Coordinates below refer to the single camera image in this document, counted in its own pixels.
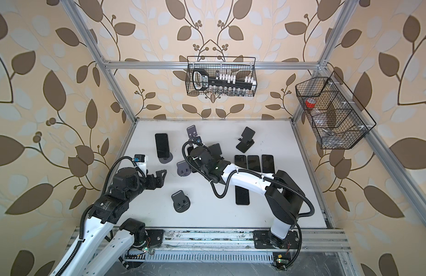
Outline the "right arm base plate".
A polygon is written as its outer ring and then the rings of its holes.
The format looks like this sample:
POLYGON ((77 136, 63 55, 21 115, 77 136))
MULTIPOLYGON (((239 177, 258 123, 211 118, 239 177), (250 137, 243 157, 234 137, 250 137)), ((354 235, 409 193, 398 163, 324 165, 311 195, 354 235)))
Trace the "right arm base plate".
POLYGON ((280 239, 270 230, 253 231, 254 247, 256 249, 298 249, 301 239, 296 231, 289 231, 285 239, 280 239))

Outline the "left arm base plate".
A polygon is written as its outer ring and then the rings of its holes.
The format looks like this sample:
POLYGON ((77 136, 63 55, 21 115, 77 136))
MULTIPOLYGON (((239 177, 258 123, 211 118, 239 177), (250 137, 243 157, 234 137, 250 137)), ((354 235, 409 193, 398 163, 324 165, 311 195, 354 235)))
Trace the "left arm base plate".
POLYGON ((160 246, 164 240, 164 230, 139 230, 134 234, 134 243, 132 248, 144 249, 160 246))

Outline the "grey round stand front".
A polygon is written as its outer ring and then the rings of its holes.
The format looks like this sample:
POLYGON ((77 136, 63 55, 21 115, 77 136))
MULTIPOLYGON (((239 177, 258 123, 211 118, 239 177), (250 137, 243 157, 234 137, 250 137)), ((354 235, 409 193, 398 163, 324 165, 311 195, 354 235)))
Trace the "grey round stand front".
POLYGON ((187 195, 184 194, 182 190, 172 194, 171 199, 173 201, 173 207, 177 213, 183 213, 191 206, 190 199, 187 195))

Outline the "black phone stand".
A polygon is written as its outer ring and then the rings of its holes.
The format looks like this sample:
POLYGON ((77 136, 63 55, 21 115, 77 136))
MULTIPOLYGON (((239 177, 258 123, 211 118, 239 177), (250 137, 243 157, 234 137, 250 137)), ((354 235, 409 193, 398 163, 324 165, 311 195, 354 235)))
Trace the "black phone stand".
POLYGON ((261 162, 258 155, 247 156, 247 168, 252 171, 261 172, 261 162))
POLYGON ((234 164, 240 168, 247 169, 247 157, 246 155, 235 155, 234 164))

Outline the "black phone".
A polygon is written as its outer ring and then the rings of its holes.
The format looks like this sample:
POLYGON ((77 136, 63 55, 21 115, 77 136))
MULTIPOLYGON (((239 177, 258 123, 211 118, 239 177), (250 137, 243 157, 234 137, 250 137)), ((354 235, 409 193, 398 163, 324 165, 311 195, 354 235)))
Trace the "black phone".
POLYGON ((194 146, 187 147, 187 155, 190 155, 193 149, 194 149, 194 146))
POLYGON ((235 187, 236 204, 248 206, 250 205, 249 191, 240 186, 235 187))
POLYGON ((156 133, 155 134, 156 150, 158 158, 169 158, 170 148, 167 133, 156 133))
POLYGON ((275 173, 275 161, 273 155, 262 155, 262 172, 263 173, 275 173))

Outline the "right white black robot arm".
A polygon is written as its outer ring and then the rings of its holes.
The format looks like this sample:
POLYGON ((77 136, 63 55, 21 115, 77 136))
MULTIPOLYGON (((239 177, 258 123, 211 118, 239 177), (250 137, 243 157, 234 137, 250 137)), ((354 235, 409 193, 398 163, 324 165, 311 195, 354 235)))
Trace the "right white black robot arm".
POLYGON ((290 230, 295 227, 301 231, 298 220, 315 213, 312 202, 285 171, 273 174, 244 169, 215 156, 203 143, 191 140, 183 144, 182 155, 189 167, 210 184, 216 198, 224 198, 230 186, 242 187, 265 197, 275 217, 268 234, 273 247, 286 247, 290 230))

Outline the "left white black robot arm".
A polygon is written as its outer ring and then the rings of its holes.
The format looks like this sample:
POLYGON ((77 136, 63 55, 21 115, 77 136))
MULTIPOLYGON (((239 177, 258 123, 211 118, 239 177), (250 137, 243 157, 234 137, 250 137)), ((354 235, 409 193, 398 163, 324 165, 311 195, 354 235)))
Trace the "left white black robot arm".
POLYGON ((85 209, 79 234, 54 276, 103 276, 131 247, 146 253, 151 242, 145 223, 128 218, 113 238, 108 235, 129 209, 130 203, 145 190, 164 186, 166 170, 148 174, 146 156, 123 156, 109 169, 100 197, 85 209))

